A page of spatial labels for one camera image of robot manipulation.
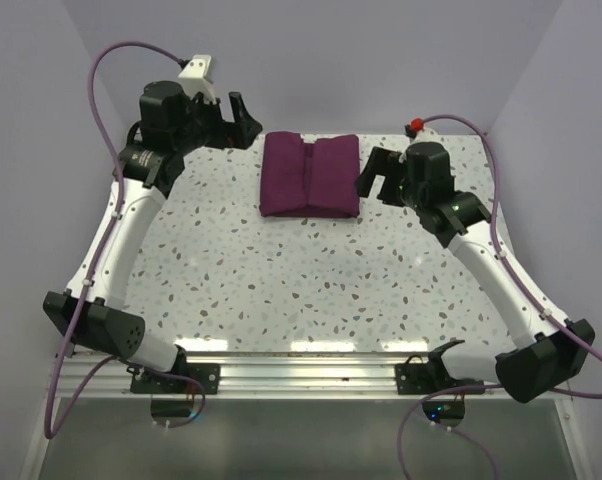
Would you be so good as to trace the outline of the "purple cloth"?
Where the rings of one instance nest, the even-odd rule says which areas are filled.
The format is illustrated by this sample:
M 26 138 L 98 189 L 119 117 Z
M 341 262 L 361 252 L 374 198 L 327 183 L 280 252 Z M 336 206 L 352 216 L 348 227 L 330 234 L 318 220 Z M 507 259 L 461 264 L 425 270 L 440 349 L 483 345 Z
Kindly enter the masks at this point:
M 259 210 L 264 217 L 356 218 L 360 173 L 355 135 L 307 143 L 298 133 L 265 136 Z

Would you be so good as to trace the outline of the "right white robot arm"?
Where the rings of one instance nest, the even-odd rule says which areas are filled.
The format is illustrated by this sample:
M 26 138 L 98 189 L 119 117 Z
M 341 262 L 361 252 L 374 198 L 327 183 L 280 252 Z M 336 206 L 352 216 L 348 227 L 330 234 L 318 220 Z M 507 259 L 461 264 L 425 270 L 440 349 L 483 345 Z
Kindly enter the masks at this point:
M 383 179 L 378 200 L 416 212 L 421 227 L 478 282 L 514 344 L 503 353 L 491 353 L 465 340 L 437 347 L 421 367 L 433 390 L 445 393 L 461 385 L 498 383 L 511 398 L 527 403 L 580 371 L 587 352 L 568 333 L 591 344 L 592 326 L 587 320 L 571 321 L 549 300 L 536 308 L 524 296 L 511 271 L 535 298 L 541 293 L 507 246 L 491 237 L 491 215 L 480 199 L 456 188 L 449 153 L 441 144 L 416 142 L 403 153 L 373 148 L 356 181 L 360 197 L 370 194 L 377 177 Z M 548 314 L 561 321 L 567 333 L 554 327 Z

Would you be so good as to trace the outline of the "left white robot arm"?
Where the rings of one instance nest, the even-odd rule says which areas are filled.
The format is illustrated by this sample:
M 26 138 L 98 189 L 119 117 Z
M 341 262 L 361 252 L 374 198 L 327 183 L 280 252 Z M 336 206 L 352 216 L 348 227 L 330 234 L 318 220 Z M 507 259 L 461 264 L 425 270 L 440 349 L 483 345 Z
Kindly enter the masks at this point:
M 220 103 L 202 93 L 188 96 L 172 81 L 145 86 L 140 119 L 118 155 L 110 198 L 95 238 L 79 270 L 61 293 L 50 292 L 43 310 L 71 343 L 154 370 L 166 392 L 182 390 L 189 379 L 173 343 L 150 333 L 145 320 L 124 309 L 128 280 L 155 216 L 194 150 L 247 150 L 262 126 L 240 93 L 229 95 L 233 118 L 223 119 Z

